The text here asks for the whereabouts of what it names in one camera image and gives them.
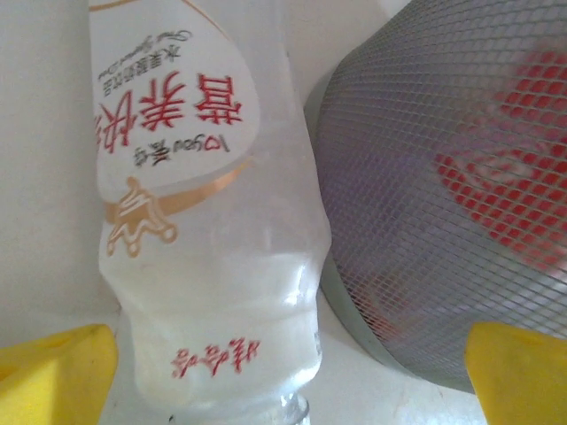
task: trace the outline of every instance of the yellow plastic piece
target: yellow plastic piece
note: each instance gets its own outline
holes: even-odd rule
[[[567,424],[567,341],[479,323],[465,362],[490,425]]]
[[[96,425],[117,361],[106,325],[0,350],[0,425]]]

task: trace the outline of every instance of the plastic bottle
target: plastic bottle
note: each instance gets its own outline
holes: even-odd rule
[[[90,0],[100,269],[136,384],[191,423],[307,423],[330,247],[279,0]]]

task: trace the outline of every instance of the gray metal grille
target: gray metal grille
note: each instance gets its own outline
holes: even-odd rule
[[[476,321],[567,338],[566,20],[566,1],[414,0],[323,99],[337,270],[376,339],[435,383],[471,390]]]

